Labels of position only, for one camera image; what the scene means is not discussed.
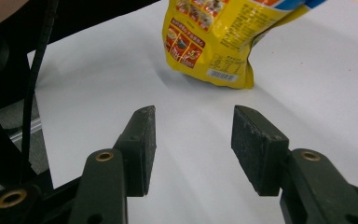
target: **snack bag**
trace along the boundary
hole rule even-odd
[[[251,89],[248,57],[268,29],[324,0],[170,0],[162,38],[168,65],[216,86]]]

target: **plastic packaging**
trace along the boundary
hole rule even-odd
[[[251,89],[252,47],[323,1],[170,0],[162,29],[167,63],[216,86]]]

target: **wire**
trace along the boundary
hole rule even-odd
[[[26,169],[29,162],[30,155],[30,141],[31,141],[31,116],[32,104],[34,99],[34,89],[36,86],[37,77],[40,66],[42,65],[43,57],[45,56],[46,47],[50,39],[51,31],[53,29],[54,20],[56,17],[59,0],[48,0],[48,8],[43,22],[41,35],[37,43],[34,59],[31,65],[31,73],[28,81],[27,90],[24,98],[24,108],[22,114],[22,141],[21,141],[21,175],[20,184],[27,181]]]

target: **screw hole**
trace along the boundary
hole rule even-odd
[[[354,215],[351,215],[351,214],[347,214],[345,216],[345,218],[352,224],[358,224],[358,217],[357,216],[354,216]]]
[[[96,157],[95,157],[95,160],[97,161],[109,161],[113,158],[113,153],[111,152],[102,152],[100,154],[98,154]]]
[[[310,151],[303,151],[301,156],[308,161],[319,161],[321,159],[318,154]]]
[[[101,214],[94,214],[87,219],[88,224],[99,224],[103,222],[103,216]]]
[[[25,189],[15,189],[0,197],[0,208],[9,208],[21,203],[27,196]]]

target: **yellow bag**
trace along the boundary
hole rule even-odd
[[[251,89],[255,43],[323,1],[170,0],[162,29],[167,63],[216,86]]]

